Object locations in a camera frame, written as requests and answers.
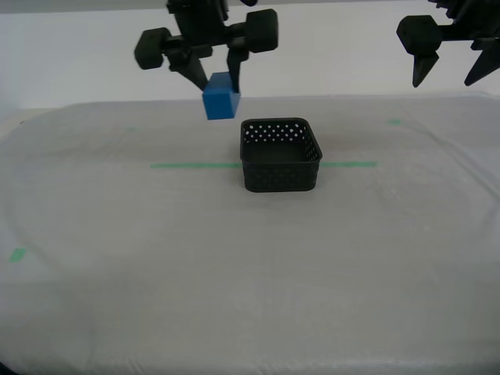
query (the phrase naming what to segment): white wall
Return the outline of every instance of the white wall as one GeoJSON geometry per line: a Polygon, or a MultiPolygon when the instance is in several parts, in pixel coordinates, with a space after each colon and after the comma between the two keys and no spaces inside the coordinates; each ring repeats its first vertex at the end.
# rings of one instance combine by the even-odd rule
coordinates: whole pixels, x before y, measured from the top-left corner
{"type": "MultiPolygon", "coordinates": [[[[466,91],[463,84],[478,52],[468,42],[444,43],[441,59],[418,90],[411,85],[413,58],[395,30],[401,18],[431,14],[449,23],[442,9],[424,0],[276,5],[280,47],[244,63],[244,96],[359,95],[466,91]]],[[[248,8],[232,7],[241,22],[248,8]]],[[[140,70],[133,50],[144,29],[168,27],[162,10],[38,13],[0,16],[2,90],[22,108],[78,102],[198,98],[198,89],[167,63],[140,70]]],[[[207,73],[226,70],[227,50],[205,59],[207,73]]],[[[472,91],[500,87],[500,73],[472,91]]]]}

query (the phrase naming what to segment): green tape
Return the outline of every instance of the green tape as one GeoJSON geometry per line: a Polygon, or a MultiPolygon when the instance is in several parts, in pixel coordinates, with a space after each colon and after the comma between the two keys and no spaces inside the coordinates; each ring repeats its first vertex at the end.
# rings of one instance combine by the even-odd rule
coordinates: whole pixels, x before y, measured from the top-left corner
{"type": "Polygon", "coordinates": [[[401,125],[401,120],[400,119],[390,119],[387,121],[389,125],[401,125]]]}
{"type": "Polygon", "coordinates": [[[321,162],[326,168],[375,168],[378,162],[321,162]]]}
{"type": "Polygon", "coordinates": [[[25,248],[16,248],[12,252],[12,255],[10,256],[9,262],[10,263],[17,263],[22,258],[24,258],[25,255],[26,255],[26,249],[25,248]]]}
{"type": "Polygon", "coordinates": [[[150,165],[151,168],[170,169],[220,169],[220,168],[241,168],[240,162],[161,162],[150,165]]]}
{"type": "MultiPolygon", "coordinates": [[[[321,162],[325,168],[374,168],[378,162],[321,162]]],[[[240,162],[161,162],[150,165],[153,169],[230,169],[241,168],[240,162]]]]}

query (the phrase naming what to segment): blue cube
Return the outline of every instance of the blue cube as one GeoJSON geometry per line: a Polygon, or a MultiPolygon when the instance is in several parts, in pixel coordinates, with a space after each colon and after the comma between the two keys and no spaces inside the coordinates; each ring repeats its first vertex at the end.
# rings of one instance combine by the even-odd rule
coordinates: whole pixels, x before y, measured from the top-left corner
{"type": "Polygon", "coordinates": [[[203,91],[208,120],[233,119],[241,94],[233,91],[229,72],[214,73],[203,91]]]}

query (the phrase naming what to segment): black basket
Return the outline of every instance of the black basket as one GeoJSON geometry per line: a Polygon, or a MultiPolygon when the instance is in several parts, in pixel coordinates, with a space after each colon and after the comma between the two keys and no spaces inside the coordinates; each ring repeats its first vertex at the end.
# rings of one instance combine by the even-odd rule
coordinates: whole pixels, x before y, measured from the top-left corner
{"type": "Polygon", "coordinates": [[[240,157],[245,187],[263,193],[312,190],[323,154],[304,119],[260,119],[241,124],[240,157]]]}

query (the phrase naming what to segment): table surface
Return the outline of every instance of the table surface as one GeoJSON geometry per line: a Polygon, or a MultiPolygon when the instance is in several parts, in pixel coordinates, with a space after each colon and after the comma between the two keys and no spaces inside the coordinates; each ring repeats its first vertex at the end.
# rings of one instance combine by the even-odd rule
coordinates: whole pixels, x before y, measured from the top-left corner
{"type": "Polygon", "coordinates": [[[496,98],[19,118],[0,142],[0,361],[14,370],[498,373],[496,98]],[[243,187],[239,123],[278,116],[311,124],[313,191],[243,187]]]}

